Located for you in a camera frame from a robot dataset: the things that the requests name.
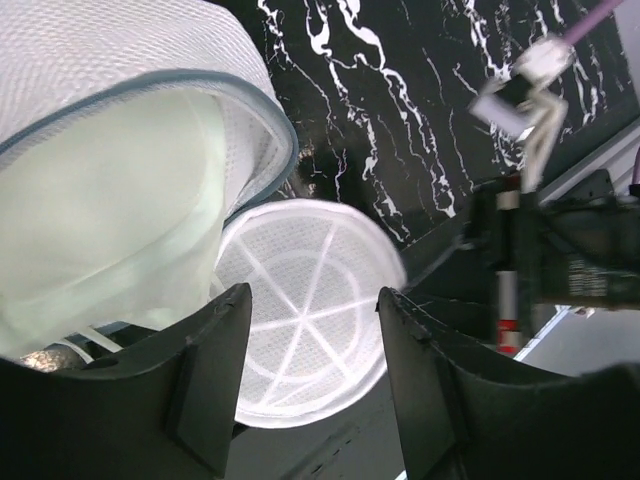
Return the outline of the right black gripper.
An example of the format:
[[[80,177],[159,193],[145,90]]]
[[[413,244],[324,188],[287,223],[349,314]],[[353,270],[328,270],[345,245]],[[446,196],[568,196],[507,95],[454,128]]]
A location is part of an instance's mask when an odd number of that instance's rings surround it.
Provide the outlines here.
[[[541,203],[518,174],[475,187],[459,238],[495,275],[495,349],[533,339],[536,305],[639,307],[639,185]]]

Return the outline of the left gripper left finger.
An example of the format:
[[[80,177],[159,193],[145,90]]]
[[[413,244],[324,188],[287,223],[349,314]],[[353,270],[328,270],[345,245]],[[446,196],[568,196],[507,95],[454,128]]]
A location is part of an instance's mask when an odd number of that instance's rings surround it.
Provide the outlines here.
[[[237,284],[80,370],[1,364],[5,479],[220,479],[252,313]]]

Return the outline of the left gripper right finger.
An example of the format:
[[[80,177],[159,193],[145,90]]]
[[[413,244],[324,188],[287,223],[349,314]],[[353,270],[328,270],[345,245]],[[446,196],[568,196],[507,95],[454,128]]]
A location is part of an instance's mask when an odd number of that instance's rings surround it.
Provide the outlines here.
[[[579,377],[515,361],[383,288],[379,313],[411,479],[635,479],[639,368]]]

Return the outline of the white mesh laundry bag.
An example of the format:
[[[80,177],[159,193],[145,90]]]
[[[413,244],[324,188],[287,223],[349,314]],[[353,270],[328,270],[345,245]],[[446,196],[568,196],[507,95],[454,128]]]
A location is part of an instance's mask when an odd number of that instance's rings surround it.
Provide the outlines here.
[[[236,419],[292,428],[386,372],[378,292],[406,273],[357,210],[269,202],[293,126],[240,22],[205,1],[1,5],[1,353],[164,330],[254,292]]]

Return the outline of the white bra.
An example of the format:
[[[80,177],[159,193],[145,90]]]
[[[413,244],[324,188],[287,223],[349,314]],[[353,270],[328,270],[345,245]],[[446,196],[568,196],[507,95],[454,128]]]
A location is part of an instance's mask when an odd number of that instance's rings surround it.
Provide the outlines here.
[[[208,301],[226,141],[211,95],[160,90],[76,120],[1,172],[1,352],[89,327],[160,330]]]

